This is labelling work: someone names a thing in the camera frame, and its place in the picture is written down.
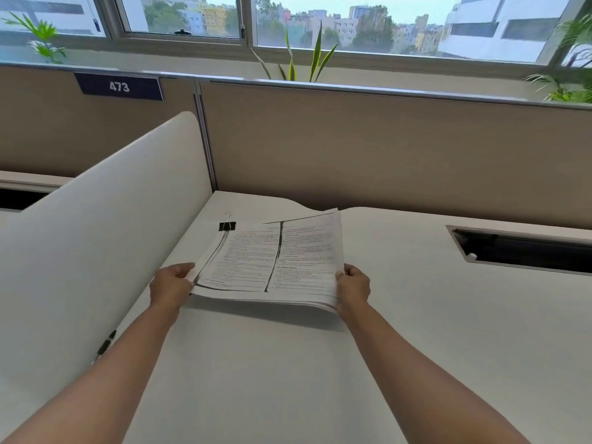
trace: beige partition panel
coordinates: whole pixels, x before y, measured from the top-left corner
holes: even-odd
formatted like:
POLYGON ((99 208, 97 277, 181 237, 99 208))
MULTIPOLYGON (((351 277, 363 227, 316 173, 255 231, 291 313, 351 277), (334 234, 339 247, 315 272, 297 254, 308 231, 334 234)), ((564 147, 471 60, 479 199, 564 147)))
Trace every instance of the beige partition panel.
POLYGON ((0 66, 0 170, 77 176, 182 111, 191 79, 160 79, 164 101, 84 95, 71 71, 0 66))
POLYGON ((592 227, 592 113, 202 83, 218 188, 592 227))

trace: forearm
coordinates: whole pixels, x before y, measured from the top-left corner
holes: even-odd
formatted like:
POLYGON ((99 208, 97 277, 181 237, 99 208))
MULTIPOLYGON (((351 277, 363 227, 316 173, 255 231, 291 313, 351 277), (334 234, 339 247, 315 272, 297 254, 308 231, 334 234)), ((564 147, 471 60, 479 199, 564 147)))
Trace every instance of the forearm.
POLYGON ((177 314, 149 307, 95 365, 30 417, 5 444, 122 442, 177 314))
POLYGON ((344 319, 410 444, 526 443, 497 411, 425 357, 365 302, 344 319))

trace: sky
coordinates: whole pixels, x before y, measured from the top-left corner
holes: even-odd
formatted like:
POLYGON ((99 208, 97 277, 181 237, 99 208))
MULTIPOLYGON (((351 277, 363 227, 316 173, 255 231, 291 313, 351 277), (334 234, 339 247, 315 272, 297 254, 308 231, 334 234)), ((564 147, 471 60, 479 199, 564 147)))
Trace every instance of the sky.
MULTIPOLYGON (((429 14, 428 23, 443 25, 452 6, 460 0, 271 0, 282 3, 292 14, 310 9, 326 9, 327 14, 349 16, 349 7, 383 5, 395 23, 414 23, 418 15, 429 14)), ((208 3, 235 5, 236 0, 208 0, 208 3)))

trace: white desk divider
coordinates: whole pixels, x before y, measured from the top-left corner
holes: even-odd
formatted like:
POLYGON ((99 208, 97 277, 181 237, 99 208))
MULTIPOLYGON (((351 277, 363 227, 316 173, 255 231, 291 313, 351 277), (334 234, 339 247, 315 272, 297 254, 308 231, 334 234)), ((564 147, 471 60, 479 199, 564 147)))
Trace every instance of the white desk divider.
POLYGON ((85 371, 211 193, 199 124, 182 112, 8 220, 0 417, 85 371))

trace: black binder clip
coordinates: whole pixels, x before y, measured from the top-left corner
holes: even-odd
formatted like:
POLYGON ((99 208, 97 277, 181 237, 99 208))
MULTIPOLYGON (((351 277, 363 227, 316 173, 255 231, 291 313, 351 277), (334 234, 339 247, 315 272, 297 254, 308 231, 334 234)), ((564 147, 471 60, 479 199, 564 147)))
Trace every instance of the black binder clip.
POLYGON ((236 221, 226 221, 225 223, 220 223, 220 228, 218 229, 218 231, 227 231, 234 229, 236 229, 236 221))

